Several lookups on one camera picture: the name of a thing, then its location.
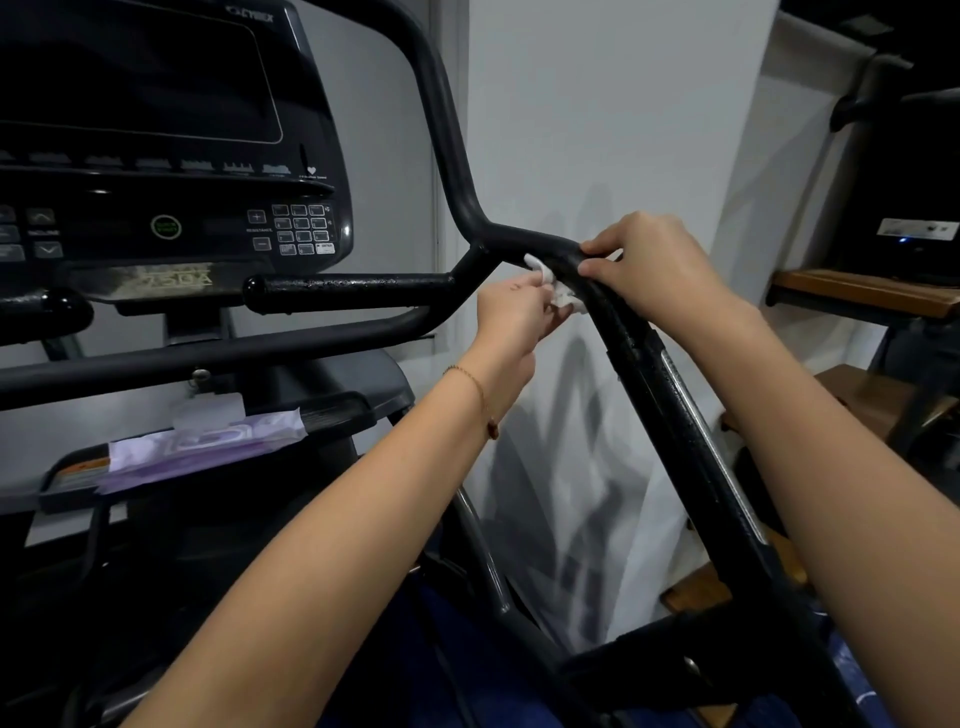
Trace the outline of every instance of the green start button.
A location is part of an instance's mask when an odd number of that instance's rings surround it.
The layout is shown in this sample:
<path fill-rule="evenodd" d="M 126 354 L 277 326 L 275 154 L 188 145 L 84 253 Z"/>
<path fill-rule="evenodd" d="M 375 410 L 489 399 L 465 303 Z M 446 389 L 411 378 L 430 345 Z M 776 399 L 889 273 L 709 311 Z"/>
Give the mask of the green start button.
<path fill-rule="evenodd" d="M 183 233 L 183 225 L 173 215 L 158 215 L 150 221 L 150 230 L 163 240 L 176 240 Z"/>

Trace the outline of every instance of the cybex logo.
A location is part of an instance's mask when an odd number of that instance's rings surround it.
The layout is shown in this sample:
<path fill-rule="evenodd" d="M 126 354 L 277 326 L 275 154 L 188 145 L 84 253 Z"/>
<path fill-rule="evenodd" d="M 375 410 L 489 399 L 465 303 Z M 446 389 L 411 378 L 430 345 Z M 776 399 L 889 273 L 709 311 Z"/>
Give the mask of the cybex logo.
<path fill-rule="evenodd" d="M 227 12 L 231 15 L 238 15 L 239 17 L 248 17 L 253 20 L 260 20 L 264 23 L 274 22 L 274 16 L 269 12 L 259 12 L 248 10 L 247 8 L 237 8 L 235 5 L 227 5 Z"/>

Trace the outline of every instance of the hand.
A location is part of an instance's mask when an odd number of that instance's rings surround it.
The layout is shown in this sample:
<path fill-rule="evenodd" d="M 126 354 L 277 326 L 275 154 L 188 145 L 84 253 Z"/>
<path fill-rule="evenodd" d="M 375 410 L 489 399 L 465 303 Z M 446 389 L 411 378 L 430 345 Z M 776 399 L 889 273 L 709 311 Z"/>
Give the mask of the hand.
<path fill-rule="evenodd" d="M 632 212 L 581 245 L 587 255 L 623 249 L 616 262 L 591 258 L 584 278 L 613 289 L 631 308 L 681 343 L 691 324 L 750 307 L 720 279 L 707 254 L 674 215 Z"/>
<path fill-rule="evenodd" d="M 479 379 L 497 420 L 533 378 L 534 347 L 573 313 L 557 308 L 537 271 L 491 283 L 477 294 L 477 335 L 460 366 Z"/>

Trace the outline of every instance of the gold bracelet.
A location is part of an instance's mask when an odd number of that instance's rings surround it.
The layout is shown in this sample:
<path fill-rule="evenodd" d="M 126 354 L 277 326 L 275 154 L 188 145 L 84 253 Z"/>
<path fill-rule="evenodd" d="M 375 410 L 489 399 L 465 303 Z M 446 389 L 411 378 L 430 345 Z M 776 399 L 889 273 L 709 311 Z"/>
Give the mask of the gold bracelet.
<path fill-rule="evenodd" d="M 444 374 L 446 375 L 446 373 L 449 372 L 451 369 L 455 369 L 458 372 L 462 372 L 463 374 L 469 377 L 470 381 L 476 384 L 477 392 L 480 393 L 480 406 L 483 408 L 484 417 L 487 418 L 487 434 L 490 436 L 491 440 L 496 440 L 500 436 L 500 427 L 497 425 L 496 421 L 493 419 L 493 417 L 490 414 L 490 407 L 487 404 L 487 395 L 483 391 L 483 385 L 480 383 L 480 380 L 474 375 L 472 375 L 470 372 L 468 372 L 466 369 L 464 369 L 463 367 L 457 364 L 447 367 L 444 370 Z"/>

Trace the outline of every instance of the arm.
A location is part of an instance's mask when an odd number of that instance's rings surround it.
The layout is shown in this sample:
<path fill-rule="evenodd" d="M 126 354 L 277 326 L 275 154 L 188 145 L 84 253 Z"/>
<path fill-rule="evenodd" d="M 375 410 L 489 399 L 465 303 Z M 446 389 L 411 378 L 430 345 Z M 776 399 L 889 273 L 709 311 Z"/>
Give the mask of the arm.
<path fill-rule="evenodd" d="M 499 420 L 569 314 L 540 274 L 480 292 L 460 362 Z M 487 442 L 477 382 L 447 373 L 263 550 L 126 728 L 312 726 Z"/>
<path fill-rule="evenodd" d="M 797 362 L 676 218 L 635 213 L 584 244 L 581 273 L 694 358 L 733 413 L 790 538 L 904 728 L 960 714 L 960 510 Z"/>

